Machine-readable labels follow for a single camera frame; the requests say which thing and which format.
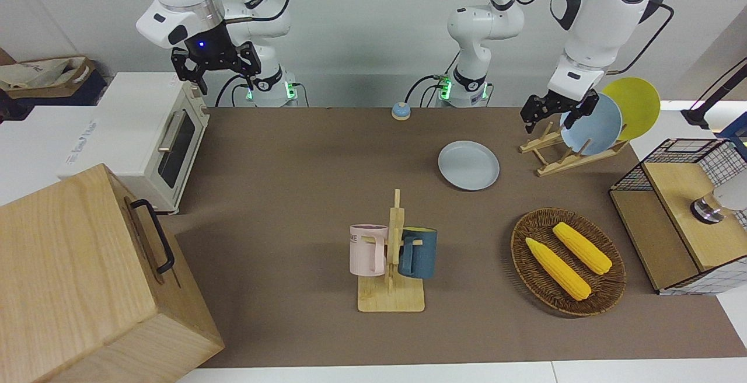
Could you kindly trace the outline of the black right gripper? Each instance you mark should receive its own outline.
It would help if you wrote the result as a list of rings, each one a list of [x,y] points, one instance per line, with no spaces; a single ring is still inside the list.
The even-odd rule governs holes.
[[[173,47],[170,56],[181,81],[192,82],[203,95],[208,95],[204,80],[207,70],[232,70],[254,91],[254,80],[261,73],[257,50],[253,43],[235,47],[226,24],[190,37],[185,45],[187,48]]]

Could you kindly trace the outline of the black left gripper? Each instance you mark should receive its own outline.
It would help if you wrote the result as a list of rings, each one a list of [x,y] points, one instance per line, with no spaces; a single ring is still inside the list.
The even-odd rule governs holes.
[[[594,112],[599,101],[596,90],[589,90],[582,101],[567,98],[554,91],[547,91],[544,98],[538,95],[530,95],[521,109],[521,120],[525,125],[526,133],[533,132],[536,125],[552,116],[552,114],[566,113],[563,127],[571,130],[574,123],[582,117],[590,116]]]

